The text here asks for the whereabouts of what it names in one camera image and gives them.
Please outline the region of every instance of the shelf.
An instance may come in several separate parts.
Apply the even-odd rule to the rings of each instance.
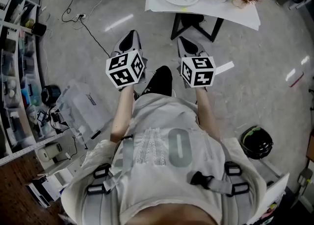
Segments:
[[[58,139],[58,138],[64,136],[65,134],[70,134],[70,133],[71,133],[71,132],[65,131],[65,132],[63,132],[63,133],[61,133],[61,134],[57,134],[57,135],[55,135],[55,136],[53,136],[53,137],[50,137],[50,138],[48,138],[48,139],[46,139],[46,140],[44,140],[44,141],[38,142],[38,143],[36,143],[36,144],[34,144],[34,145],[32,145],[32,146],[29,146],[29,147],[27,147],[27,148],[25,148],[25,149],[22,149],[22,150],[20,150],[20,151],[18,151],[18,152],[9,154],[9,155],[6,156],[5,158],[0,159],[0,166],[3,165],[3,164],[5,164],[5,163],[7,163],[7,162],[9,162],[9,161],[11,161],[11,160],[14,160],[14,159],[20,157],[20,156],[22,156],[22,155],[24,155],[24,154],[26,154],[26,153],[28,153],[28,152],[31,152],[31,151],[33,151],[33,150],[36,149],[36,148],[42,147],[42,146],[44,146],[45,144],[47,144],[47,143],[49,143],[49,142],[52,142],[52,141],[54,141],[54,140],[56,140],[56,139]]]
[[[0,80],[1,84],[2,81],[7,81],[8,85],[10,81],[16,79],[16,88],[13,86],[14,83],[10,84],[10,87],[8,87],[9,90],[15,90],[16,95],[22,92],[21,80],[24,77],[31,78],[32,82],[37,85],[37,95],[40,95],[41,92],[36,53],[36,37],[31,33],[31,25],[29,24],[36,22],[38,7],[40,7],[40,5],[31,0],[9,0],[6,7],[3,7],[4,10],[0,17],[0,50],[4,49],[4,51],[6,51],[5,55],[7,55],[6,65],[2,66],[1,63]],[[20,35],[25,36],[27,33],[30,34],[28,37],[31,39],[27,47],[29,49],[25,55],[20,55],[20,53],[22,53],[21,51],[24,50],[24,48],[20,48],[20,46],[22,47],[21,43],[24,45],[24,42],[20,42],[19,37]],[[45,136],[40,134],[37,137],[36,134],[32,132],[29,116],[27,116],[26,112],[31,113],[33,110],[32,116],[34,118],[32,121],[34,124],[39,122],[36,118],[36,113],[40,110],[47,112],[49,109],[42,104],[40,96],[37,97],[40,100],[39,106],[31,106],[26,109],[23,104],[22,94],[20,94],[20,99],[18,99],[19,97],[16,99],[16,102],[11,102],[13,97],[4,98],[5,97],[1,97],[0,100],[0,165],[33,151],[34,149],[40,148],[62,137],[65,133],[71,133],[70,131],[65,131],[64,133],[56,134],[56,131],[53,130],[50,133],[46,133]],[[5,108],[2,104],[2,99],[3,101],[5,100]],[[12,122],[10,117],[17,118],[16,123],[14,121]],[[15,126],[18,126],[20,130],[23,130],[17,136],[13,131],[10,132],[9,130],[12,130],[12,128],[15,129],[14,124],[16,124]],[[39,129],[40,133],[45,133],[44,126],[40,126]],[[18,137],[17,141],[20,142],[13,142],[13,144],[11,144],[11,141],[8,139],[10,135],[14,135],[15,138]]]
[[[5,9],[4,9],[4,10],[1,10],[1,11],[3,11],[3,12],[0,13],[0,20],[4,20],[5,15],[6,15],[7,11],[8,11],[9,6],[10,6],[11,1],[12,1],[12,0],[9,0],[9,2],[8,2],[8,4],[6,5]]]
[[[26,11],[21,17],[20,25],[32,28],[33,24],[36,22],[36,12],[37,12],[37,6],[33,4],[25,4]]]
[[[19,25],[24,5],[25,0],[11,0],[4,21]]]

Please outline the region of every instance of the white shelving unit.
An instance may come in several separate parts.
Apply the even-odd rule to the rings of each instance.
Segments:
[[[66,131],[57,134],[54,129],[50,128],[50,124],[47,122],[44,126],[46,127],[45,130],[49,130],[47,133],[42,131],[41,125],[36,125],[39,123],[36,118],[36,109],[43,109],[43,111],[47,112],[48,107],[42,104],[40,98],[42,87],[37,66],[36,37],[31,33],[31,29],[25,27],[25,24],[36,22],[36,14],[39,7],[38,4],[30,0],[9,0],[3,10],[4,14],[0,18],[0,50],[6,51],[6,59],[14,63],[11,64],[12,67],[8,65],[9,68],[14,69],[14,71],[11,70],[11,77],[8,77],[8,74],[5,74],[6,70],[2,69],[6,64],[3,64],[1,60],[0,132],[3,133],[4,140],[0,140],[2,149],[0,165],[44,146],[68,133]],[[20,13],[16,17],[19,14],[19,12],[16,12],[18,9],[24,11],[24,13]],[[26,54],[25,38],[27,38],[28,47],[32,47],[32,51],[29,52],[28,50],[28,54]],[[26,70],[26,61],[33,62],[33,70]],[[7,79],[8,83],[3,83],[2,78]],[[23,81],[26,81],[26,79],[28,79],[28,83],[23,84]],[[12,80],[16,80],[16,87],[8,86]],[[8,94],[5,94],[6,98],[4,96],[4,92],[12,91],[12,88],[15,90],[13,107],[7,102],[8,99],[11,100],[11,98],[8,98]],[[33,122],[29,115],[30,107],[35,108]],[[38,129],[35,130],[34,126],[40,127],[39,131]]]

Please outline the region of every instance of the black plastic buckle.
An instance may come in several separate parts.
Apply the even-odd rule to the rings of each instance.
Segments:
[[[246,186],[246,188],[244,190],[239,190],[237,191],[236,188],[241,187],[242,186]],[[243,182],[243,183],[237,183],[237,184],[233,184],[232,185],[232,193],[230,195],[227,195],[228,197],[232,197],[232,196],[237,196],[237,195],[241,195],[241,194],[246,194],[250,191],[250,186],[247,182]]]
[[[226,174],[229,176],[242,174],[241,167],[233,161],[226,161],[225,162],[225,171],[226,171]]]
[[[94,172],[93,176],[95,179],[102,178],[108,175],[109,168],[111,165],[109,163],[105,163],[100,165]]]
[[[211,179],[213,179],[214,176],[210,175],[210,176],[204,176],[200,171],[197,171],[191,180],[191,185],[201,185],[203,188],[209,190],[209,183],[211,181]]]
[[[103,184],[88,185],[86,188],[87,195],[109,194]]]

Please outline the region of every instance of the floor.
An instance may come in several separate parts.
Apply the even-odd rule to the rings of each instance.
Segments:
[[[74,0],[71,19],[80,12],[89,13],[100,0]],[[61,15],[71,0],[43,0],[47,9],[39,17],[53,31],[45,36],[48,57],[46,83],[65,88],[70,79],[91,85],[114,114],[119,92],[105,74],[106,55],[80,25],[63,24]],[[261,20],[259,31],[225,21],[214,43],[190,29],[183,36],[200,42],[215,59],[216,66],[233,61],[234,67],[215,77],[209,89],[223,138],[239,137],[252,125],[269,132],[274,147],[268,156],[282,172],[290,172],[289,187],[295,191],[297,177],[306,164],[306,149],[311,131],[309,111],[312,97],[314,45],[307,26],[296,10],[280,7],[274,0],[256,5]],[[110,52],[122,35],[136,29],[144,57],[148,58],[147,79],[161,65],[173,72],[177,97],[195,102],[192,90],[184,89],[176,68],[176,40],[170,40],[174,14],[144,12],[145,0],[103,0],[86,25],[101,45]],[[128,20],[107,30],[117,20]],[[206,17],[204,29],[211,31],[215,18]],[[46,69],[41,41],[41,66]],[[289,88],[287,74],[303,71],[302,79]],[[137,91],[145,85],[137,85]]]
[[[47,209],[41,207],[25,187],[43,168],[32,151],[0,167],[1,224],[62,225],[58,214],[61,201],[51,201]]]

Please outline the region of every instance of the plastic box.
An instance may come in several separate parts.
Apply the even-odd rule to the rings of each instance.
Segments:
[[[2,50],[1,73],[7,76],[15,76],[13,53]]]
[[[32,57],[23,56],[23,75],[34,74],[35,64]]]
[[[32,57],[35,52],[35,42],[31,35],[25,34],[24,41],[24,55],[27,57]]]
[[[26,137],[32,135],[29,133],[29,124],[23,109],[7,108],[6,114],[10,125],[7,133],[12,146],[19,144]]]
[[[15,77],[1,75],[2,99],[5,108],[15,108],[19,106],[21,94],[17,90],[18,80]]]
[[[21,81],[21,91],[26,96],[27,105],[41,105],[41,88],[32,76],[26,75]]]
[[[96,138],[111,120],[111,115],[85,83],[71,80],[56,105],[75,137],[83,144]]]
[[[40,106],[30,105],[26,109],[30,129],[36,140],[49,135],[54,129],[47,122],[47,110]]]

